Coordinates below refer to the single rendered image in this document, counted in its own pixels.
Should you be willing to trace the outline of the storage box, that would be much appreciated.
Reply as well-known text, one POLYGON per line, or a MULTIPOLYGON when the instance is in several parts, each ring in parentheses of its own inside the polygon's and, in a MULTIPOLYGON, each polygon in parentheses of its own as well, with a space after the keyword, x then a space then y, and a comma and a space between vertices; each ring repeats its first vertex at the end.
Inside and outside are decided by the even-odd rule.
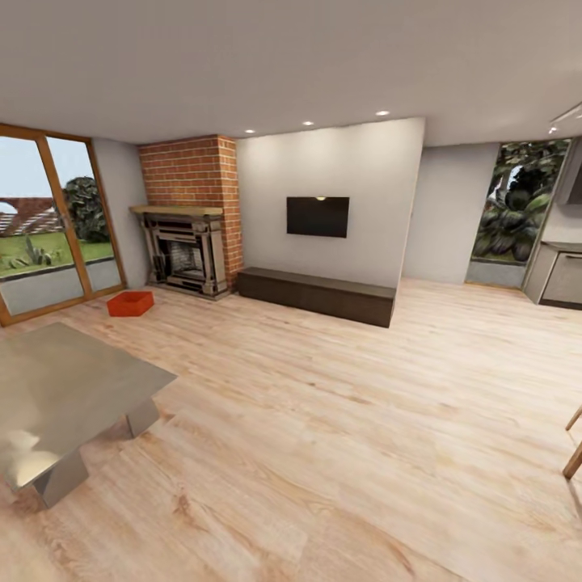
POLYGON ((110 317, 140 317, 154 305, 151 292, 123 291, 107 302, 110 317))

